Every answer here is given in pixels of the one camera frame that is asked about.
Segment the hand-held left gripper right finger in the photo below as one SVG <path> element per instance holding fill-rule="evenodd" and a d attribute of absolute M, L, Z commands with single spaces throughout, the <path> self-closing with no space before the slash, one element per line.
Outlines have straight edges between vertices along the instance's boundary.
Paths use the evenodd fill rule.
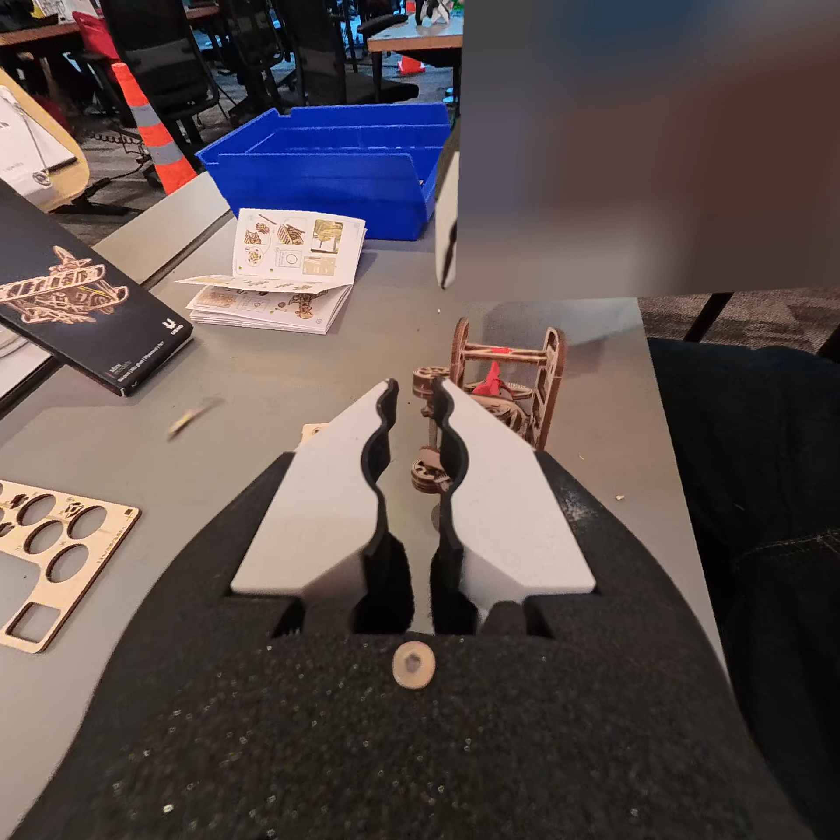
<path fill-rule="evenodd" d="M 536 453 L 453 382 L 434 382 L 440 460 L 438 567 L 447 593 L 476 609 L 536 595 L 584 595 L 590 569 Z"/>

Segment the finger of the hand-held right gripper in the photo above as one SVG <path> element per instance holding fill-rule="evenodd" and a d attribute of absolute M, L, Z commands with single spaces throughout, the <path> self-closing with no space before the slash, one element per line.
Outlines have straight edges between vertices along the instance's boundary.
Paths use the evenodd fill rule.
<path fill-rule="evenodd" d="M 442 290 L 455 282 L 459 193 L 459 134 L 451 134 L 436 169 L 436 279 Z"/>

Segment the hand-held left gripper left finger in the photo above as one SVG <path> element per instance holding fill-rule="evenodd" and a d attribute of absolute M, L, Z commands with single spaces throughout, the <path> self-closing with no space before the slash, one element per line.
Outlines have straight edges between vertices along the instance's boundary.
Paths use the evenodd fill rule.
<path fill-rule="evenodd" d="M 396 380 L 378 382 L 290 454 L 232 593 L 359 601 L 378 586 L 389 550 L 377 481 L 391 463 L 398 393 Z"/>

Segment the wooden biplane model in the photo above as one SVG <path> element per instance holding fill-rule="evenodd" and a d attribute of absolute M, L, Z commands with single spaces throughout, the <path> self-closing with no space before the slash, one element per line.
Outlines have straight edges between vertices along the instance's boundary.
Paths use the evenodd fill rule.
<path fill-rule="evenodd" d="M 448 366 L 426 365 L 413 372 L 413 395 L 424 402 L 428 442 L 421 447 L 411 468 L 413 487 L 423 494 L 440 496 L 451 479 L 440 458 L 440 431 L 434 418 L 434 383 L 450 380 L 497 420 L 526 441 L 533 450 L 545 449 L 566 361 L 566 339 L 560 330 L 547 329 L 542 348 L 530 350 L 493 346 L 469 340 L 469 321 L 461 318 L 455 328 Z M 530 365 L 534 383 L 505 381 L 502 366 Z"/>

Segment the thin wooden stick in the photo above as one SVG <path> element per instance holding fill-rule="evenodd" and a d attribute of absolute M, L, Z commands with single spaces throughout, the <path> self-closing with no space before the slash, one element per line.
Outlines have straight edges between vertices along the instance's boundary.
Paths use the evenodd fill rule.
<path fill-rule="evenodd" d="M 165 439 L 173 441 L 182 434 L 191 424 L 203 417 L 210 411 L 223 405 L 225 400 L 221 396 L 213 396 L 205 399 L 199 406 L 187 409 L 183 415 L 174 420 L 167 428 Z"/>

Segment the blue plastic bin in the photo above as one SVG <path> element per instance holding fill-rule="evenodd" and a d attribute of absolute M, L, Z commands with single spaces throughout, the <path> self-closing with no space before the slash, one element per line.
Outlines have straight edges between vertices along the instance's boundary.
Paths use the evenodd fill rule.
<path fill-rule="evenodd" d="M 414 241 L 434 213 L 446 106 L 415 101 L 269 110 L 197 152 L 243 208 L 357 217 L 374 239 Z"/>

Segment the wooden table with black legs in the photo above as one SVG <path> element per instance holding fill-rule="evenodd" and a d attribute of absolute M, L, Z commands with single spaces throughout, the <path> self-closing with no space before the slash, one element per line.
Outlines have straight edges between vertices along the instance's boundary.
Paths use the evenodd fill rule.
<path fill-rule="evenodd" d="M 374 102 L 383 103 L 382 57 L 384 53 L 409 56 L 434 67 L 453 71 L 453 103 L 460 105 L 461 60 L 464 16 L 456 14 L 447 23 L 428 20 L 418 24 L 412 15 L 393 14 L 363 22 L 358 32 L 372 55 Z"/>

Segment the instruction booklet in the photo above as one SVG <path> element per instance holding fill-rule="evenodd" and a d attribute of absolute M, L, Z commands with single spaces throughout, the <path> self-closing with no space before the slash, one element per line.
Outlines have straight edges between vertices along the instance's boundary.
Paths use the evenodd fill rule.
<path fill-rule="evenodd" d="M 180 280 L 197 288 L 194 324 L 325 335 L 354 286 L 365 221 L 329 213 L 243 208 L 228 275 Z"/>

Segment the wooden sheet with round holes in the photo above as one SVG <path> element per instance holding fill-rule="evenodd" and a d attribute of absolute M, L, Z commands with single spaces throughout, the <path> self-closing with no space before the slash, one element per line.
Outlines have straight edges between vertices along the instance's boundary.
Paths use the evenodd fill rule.
<path fill-rule="evenodd" d="M 1 483 L 2 645 L 44 652 L 139 520 L 136 507 Z"/>

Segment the black office chair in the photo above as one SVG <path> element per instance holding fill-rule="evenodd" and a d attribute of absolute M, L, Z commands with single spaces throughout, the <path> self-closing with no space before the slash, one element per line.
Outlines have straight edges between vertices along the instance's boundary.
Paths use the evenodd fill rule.
<path fill-rule="evenodd" d="M 275 1 L 296 65 L 301 105 L 310 107 L 358 106 L 408 102 L 418 97 L 412 83 L 384 80 L 375 93 L 372 76 L 345 69 L 345 52 L 322 1 Z"/>
<path fill-rule="evenodd" d="M 196 117 L 218 105 L 219 89 L 181 1 L 101 1 L 122 62 L 184 151 L 203 146 Z"/>
<path fill-rule="evenodd" d="M 295 101 L 280 93 L 272 71 L 285 59 L 285 51 L 271 2 L 218 1 L 217 6 L 225 62 L 245 89 L 245 105 L 255 116 L 272 108 L 290 109 Z"/>

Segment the person's dark jeans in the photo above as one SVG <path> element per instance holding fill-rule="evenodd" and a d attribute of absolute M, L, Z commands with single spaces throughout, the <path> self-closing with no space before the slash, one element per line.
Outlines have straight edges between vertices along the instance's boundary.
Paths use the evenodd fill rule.
<path fill-rule="evenodd" d="M 838 364 L 648 348 L 740 711 L 814 835 L 838 838 Z"/>

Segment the black metal table leg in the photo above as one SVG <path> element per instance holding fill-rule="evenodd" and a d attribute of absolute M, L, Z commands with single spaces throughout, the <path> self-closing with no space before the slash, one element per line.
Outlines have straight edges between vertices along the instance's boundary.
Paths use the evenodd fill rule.
<path fill-rule="evenodd" d="M 718 320 L 725 307 L 729 304 L 733 295 L 734 293 L 731 291 L 716 292 L 709 295 L 709 298 L 687 330 L 683 340 L 690 343 L 699 343 L 702 341 Z"/>

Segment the black model kit box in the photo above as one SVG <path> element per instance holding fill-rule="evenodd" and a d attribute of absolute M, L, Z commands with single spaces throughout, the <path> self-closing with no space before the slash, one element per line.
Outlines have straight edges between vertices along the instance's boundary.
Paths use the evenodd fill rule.
<path fill-rule="evenodd" d="M 4 327 L 118 396 L 130 396 L 193 338 L 189 320 L 1 186 Z"/>

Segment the round wooden table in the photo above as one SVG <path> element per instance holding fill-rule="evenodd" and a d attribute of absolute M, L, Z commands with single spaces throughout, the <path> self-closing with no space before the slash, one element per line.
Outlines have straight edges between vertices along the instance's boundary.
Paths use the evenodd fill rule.
<path fill-rule="evenodd" d="M 6 86 L 12 91 L 26 113 L 77 157 L 75 164 L 70 164 L 53 174 L 55 184 L 53 196 L 43 206 L 36 206 L 49 213 L 58 207 L 71 203 L 88 186 L 90 170 L 84 153 L 65 126 L 57 121 L 48 110 L 44 109 L 39 101 L 32 98 L 5 70 L 1 71 L 1 80 L 2 86 Z"/>

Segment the red chair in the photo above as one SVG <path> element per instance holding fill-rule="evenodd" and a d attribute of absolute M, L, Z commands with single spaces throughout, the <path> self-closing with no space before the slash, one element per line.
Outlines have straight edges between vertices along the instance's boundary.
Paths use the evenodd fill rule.
<path fill-rule="evenodd" d="M 103 16 L 74 10 L 72 17 L 88 53 L 108 62 L 121 61 Z"/>

